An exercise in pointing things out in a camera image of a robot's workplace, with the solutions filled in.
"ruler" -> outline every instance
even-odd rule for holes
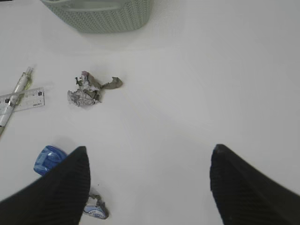
[[[10,98],[19,96],[19,103],[15,106],[14,111],[21,111],[45,105],[44,88],[35,88],[0,96],[0,115],[4,114]]]

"crumpled paper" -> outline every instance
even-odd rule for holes
[[[77,91],[68,91],[67,99],[69,103],[84,106],[94,105],[100,102],[101,90],[116,89],[122,86],[123,82],[118,77],[113,77],[112,82],[101,85],[90,73],[83,71],[81,77],[76,78]]]

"blue plastic object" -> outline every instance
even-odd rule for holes
[[[52,168],[61,163],[66,157],[67,154],[62,150],[51,145],[47,145],[37,157],[33,170],[44,176]]]

